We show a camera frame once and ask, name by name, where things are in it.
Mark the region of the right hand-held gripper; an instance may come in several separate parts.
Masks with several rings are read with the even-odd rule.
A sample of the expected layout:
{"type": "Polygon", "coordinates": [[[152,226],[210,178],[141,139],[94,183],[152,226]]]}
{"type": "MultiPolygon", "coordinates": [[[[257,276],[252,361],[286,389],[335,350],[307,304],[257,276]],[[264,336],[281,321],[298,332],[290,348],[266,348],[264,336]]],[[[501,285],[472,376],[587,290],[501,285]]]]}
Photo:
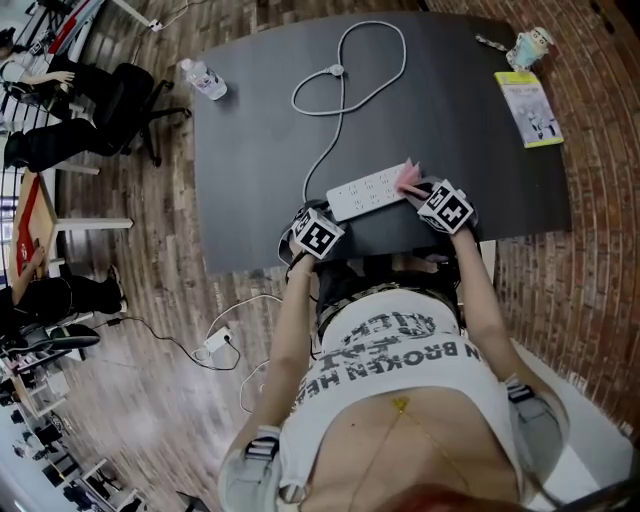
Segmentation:
{"type": "Polygon", "coordinates": [[[403,184],[402,195],[407,201],[418,201],[418,216],[434,230],[455,235],[468,228],[475,239],[478,214],[462,189],[455,188],[447,179],[432,176],[417,184],[403,184]]]}

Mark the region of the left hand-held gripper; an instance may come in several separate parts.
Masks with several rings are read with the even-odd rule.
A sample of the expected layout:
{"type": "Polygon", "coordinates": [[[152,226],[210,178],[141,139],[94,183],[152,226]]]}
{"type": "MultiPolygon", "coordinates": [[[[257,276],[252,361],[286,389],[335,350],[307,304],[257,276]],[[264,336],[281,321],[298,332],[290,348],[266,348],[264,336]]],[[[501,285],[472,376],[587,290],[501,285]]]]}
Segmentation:
{"type": "Polygon", "coordinates": [[[278,244],[278,258],[290,265],[294,260],[290,243],[295,242],[303,252],[322,260],[345,235],[344,227],[333,218],[328,201],[307,201],[284,228],[278,244]]]}

